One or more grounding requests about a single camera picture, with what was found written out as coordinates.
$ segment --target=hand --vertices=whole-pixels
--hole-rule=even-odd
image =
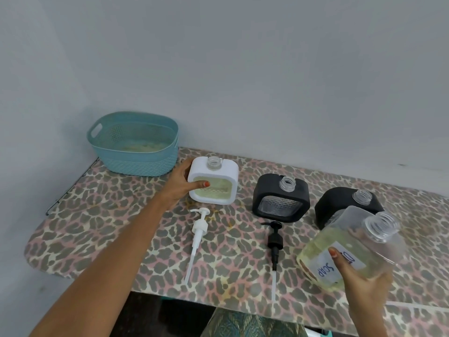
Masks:
[[[188,172],[190,171],[193,160],[194,158],[188,158],[174,168],[165,186],[155,195],[166,205],[167,210],[173,209],[179,199],[189,191],[210,186],[209,181],[187,182]]]
[[[393,282],[392,270],[374,279],[367,279],[357,272],[339,251],[329,248],[335,266],[344,281],[344,290],[349,303],[349,315],[357,325],[363,320],[381,319],[388,291]]]

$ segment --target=textured glass insert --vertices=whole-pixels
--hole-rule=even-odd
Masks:
[[[287,217],[295,214],[302,205],[295,200],[269,195],[262,199],[259,210],[267,214]]]

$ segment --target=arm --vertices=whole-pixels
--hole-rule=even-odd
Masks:
[[[163,213],[188,191],[209,186],[186,181],[192,161],[173,170],[162,191],[70,285],[30,337],[109,336]]]
[[[329,249],[344,281],[349,303],[349,315],[360,337],[387,337],[384,325],[384,305],[393,282],[392,272],[374,279],[360,275],[334,248]]]

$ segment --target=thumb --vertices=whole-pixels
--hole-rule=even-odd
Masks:
[[[335,266],[337,266],[337,269],[343,277],[345,286],[349,285],[354,278],[359,276],[359,274],[337,249],[331,247],[328,251],[334,261]]]
[[[209,181],[195,181],[195,182],[189,182],[188,183],[188,191],[195,190],[195,189],[201,189],[206,188],[210,186]]]

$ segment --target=white soap dispenser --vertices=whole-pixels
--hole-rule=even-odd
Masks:
[[[237,195],[239,166],[230,159],[217,156],[197,157],[190,167],[187,180],[210,182],[207,188],[189,192],[195,201],[206,204],[231,204]]]
[[[184,278],[184,285],[188,284],[188,280],[190,279],[190,273],[192,272],[192,267],[194,265],[194,259],[196,251],[199,247],[199,243],[201,242],[201,238],[207,233],[208,224],[205,221],[206,215],[210,214],[210,210],[202,207],[199,209],[192,209],[191,212],[199,212],[201,214],[201,219],[196,220],[194,222],[194,226],[192,227],[192,232],[194,232],[194,242],[192,244],[192,253],[190,255],[190,261],[188,263],[187,273]]]

